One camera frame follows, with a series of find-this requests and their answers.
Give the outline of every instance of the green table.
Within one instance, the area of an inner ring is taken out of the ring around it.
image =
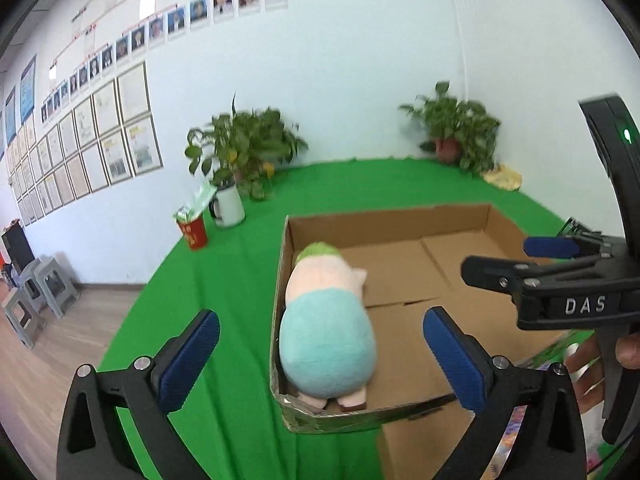
[[[209,245],[181,240],[140,294],[100,370],[154,355],[201,308],[215,310],[220,342],[180,412],[176,430],[212,479],[377,480],[377,432],[296,435],[281,421],[268,385],[271,311],[286,215],[491,202],[532,235],[562,222],[517,192],[424,160],[319,164],[276,177],[274,197],[245,202],[246,220],[219,230],[206,215]],[[158,479],[128,412],[123,425],[143,472]]]

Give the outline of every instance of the blue gripper pad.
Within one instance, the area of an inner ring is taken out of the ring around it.
[[[180,336],[169,339],[158,352],[151,385],[164,413],[180,410],[219,339],[218,315],[201,310]]]
[[[482,412],[494,376],[484,348],[465,335],[441,306],[424,314],[422,332],[462,407]]]
[[[530,237],[524,240],[524,252],[531,258],[562,258],[580,256],[580,247],[573,240],[557,237]]]

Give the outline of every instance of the green plush hat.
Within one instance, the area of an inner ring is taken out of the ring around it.
[[[306,246],[302,252],[296,258],[296,265],[300,263],[304,258],[309,256],[323,256],[324,254],[331,254],[333,256],[342,256],[340,251],[332,245],[324,242],[314,242]]]

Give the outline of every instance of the red cup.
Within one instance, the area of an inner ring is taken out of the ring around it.
[[[177,222],[177,224],[192,251],[197,251],[207,245],[209,239],[207,238],[207,232],[204,229],[204,220],[202,215],[187,224],[181,224],[180,222]]]

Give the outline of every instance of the yellow cloth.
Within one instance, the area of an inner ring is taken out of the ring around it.
[[[498,164],[491,171],[482,173],[481,176],[486,183],[505,191],[517,191],[522,186],[522,175],[504,164]]]

